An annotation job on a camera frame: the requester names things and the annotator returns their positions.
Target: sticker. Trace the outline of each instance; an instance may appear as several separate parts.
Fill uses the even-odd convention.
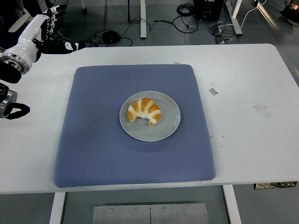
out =
[[[260,112],[264,117],[266,117],[266,119],[271,119],[272,117],[274,117],[274,115],[268,111],[267,107],[260,103],[254,105],[253,108]]]

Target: blue cushion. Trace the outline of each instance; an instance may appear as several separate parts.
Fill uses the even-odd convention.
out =
[[[181,121],[168,138],[144,142],[121,127],[127,98],[159,91],[178,104]],[[58,187],[211,180],[213,151],[197,81],[190,65],[78,68],[60,136]]]

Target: black box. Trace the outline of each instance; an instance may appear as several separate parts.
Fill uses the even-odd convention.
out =
[[[198,20],[218,20],[224,0],[194,0]]]

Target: white plate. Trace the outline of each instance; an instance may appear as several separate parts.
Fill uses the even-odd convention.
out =
[[[136,118],[129,122],[127,117],[131,103],[140,98],[151,98],[160,107],[161,118],[154,126],[149,126],[148,119]],[[159,141],[170,136],[178,127],[181,114],[176,102],[164,93],[157,91],[143,91],[129,97],[121,106],[120,121],[123,129],[141,141]]]

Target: bread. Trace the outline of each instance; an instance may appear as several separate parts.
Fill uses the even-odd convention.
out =
[[[130,122],[134,122],[137,117],[149,119],[149,126],[153,126],[160,120],[161,111],[150,98],[141,98],[131,103],[127,117]]]

